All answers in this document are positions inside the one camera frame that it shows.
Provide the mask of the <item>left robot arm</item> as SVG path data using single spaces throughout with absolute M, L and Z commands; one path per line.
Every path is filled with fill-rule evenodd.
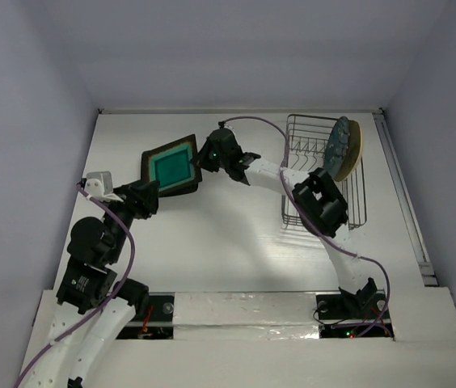
M 116 337 L 132 319 L 150 314 L 146 285 L 112 270 L 125 244 L 136 255 L 133 221 L 158 211 L 159 183 L 141 180 L 113 187 L 108 172 L 92 173 L 78 192 L 104 211 L 84 217 L 70 231 L 70 255 L 56 292 L 45 346 L 24 367 L 17 387 L 88 387 Z

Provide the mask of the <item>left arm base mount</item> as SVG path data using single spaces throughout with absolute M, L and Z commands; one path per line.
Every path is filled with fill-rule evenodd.
M 171 326 L 175 312 L 175 295 L 173 293 L 151 293 L 149 296 L 152 313 L 149 326 Z

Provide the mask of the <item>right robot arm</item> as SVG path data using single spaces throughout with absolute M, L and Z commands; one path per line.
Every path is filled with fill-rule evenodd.
M 192 163 L 209 172 L 224 170 L 233 181 L 287 196 L 304 227 L 325 247 L 336 271 L 343 311 L 359 317 L 370 308 L 377 286 L 352 251 L 348 204 L 328 172 L 321 167 L 298 171 L 244 152 L 228 128 L 214 130 Z

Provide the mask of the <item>dark patterned round plate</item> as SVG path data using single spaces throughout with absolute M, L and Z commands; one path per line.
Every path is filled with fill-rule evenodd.
M 336 120 L 332 127 L 323 157 L 323 168 L 336 179 L 348 152 L 350 122 L 346 116 Z

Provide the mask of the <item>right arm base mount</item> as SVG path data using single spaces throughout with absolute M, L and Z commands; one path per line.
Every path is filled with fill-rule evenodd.
M 350 307 L 340 293 L 321 293 L 316 295 L 318 319 L 325 321 L 348 321 L 375 319 L 379 316 L 386 301 L 384 293 L 376 294 L 364 307 Z

